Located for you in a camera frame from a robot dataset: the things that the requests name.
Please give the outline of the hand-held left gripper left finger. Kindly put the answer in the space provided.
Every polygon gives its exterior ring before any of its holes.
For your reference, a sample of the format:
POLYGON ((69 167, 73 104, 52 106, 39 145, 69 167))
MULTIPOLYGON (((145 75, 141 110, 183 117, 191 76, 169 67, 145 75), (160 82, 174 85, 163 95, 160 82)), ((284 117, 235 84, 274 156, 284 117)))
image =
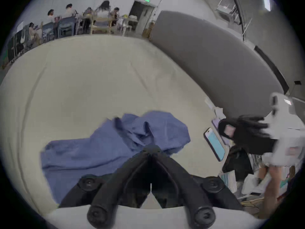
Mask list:
POLYGON ((118 205, 140 208, 151 192, 151 158, 152 147, 144 147, 112 174, 83 176, 59 208, 90 205, 88 222, 93 227, 110 227, 118 205))

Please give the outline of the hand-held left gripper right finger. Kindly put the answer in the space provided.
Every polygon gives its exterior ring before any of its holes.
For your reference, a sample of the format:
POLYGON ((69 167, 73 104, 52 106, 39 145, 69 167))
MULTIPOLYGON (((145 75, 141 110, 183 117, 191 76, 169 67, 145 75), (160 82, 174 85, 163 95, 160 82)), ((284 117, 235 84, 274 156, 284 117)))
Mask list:
POLYGON ((190 227, 211 227, 217 218, 213 207, 243 211, 221 178, 189 174, 158 146, 152 146, 152 194, 161 208, 184 206, 190 227))

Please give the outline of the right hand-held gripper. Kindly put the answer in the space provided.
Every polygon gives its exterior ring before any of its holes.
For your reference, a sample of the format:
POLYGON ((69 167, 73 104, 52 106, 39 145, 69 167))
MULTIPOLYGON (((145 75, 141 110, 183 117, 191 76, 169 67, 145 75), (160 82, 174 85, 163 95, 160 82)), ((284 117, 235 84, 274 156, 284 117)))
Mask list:
POLYGON ((241 115, 220 120, 218 132, 249 154, 261 155, 266 166, 293 166, 304 157, 304 123, 291 98, 272 93, 266 116, 241 115))

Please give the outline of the person's right hand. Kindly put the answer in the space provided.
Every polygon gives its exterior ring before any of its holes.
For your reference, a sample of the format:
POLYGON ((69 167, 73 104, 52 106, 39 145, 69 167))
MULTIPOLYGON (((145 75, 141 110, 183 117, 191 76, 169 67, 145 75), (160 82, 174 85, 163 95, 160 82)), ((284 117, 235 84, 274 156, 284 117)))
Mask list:
POLYGON ((284 166, 266 166, 261 162, 257 176, 258 185, 268 186, 271 184, 275 185, 276 188, 280 188, 284 170, 284 166))

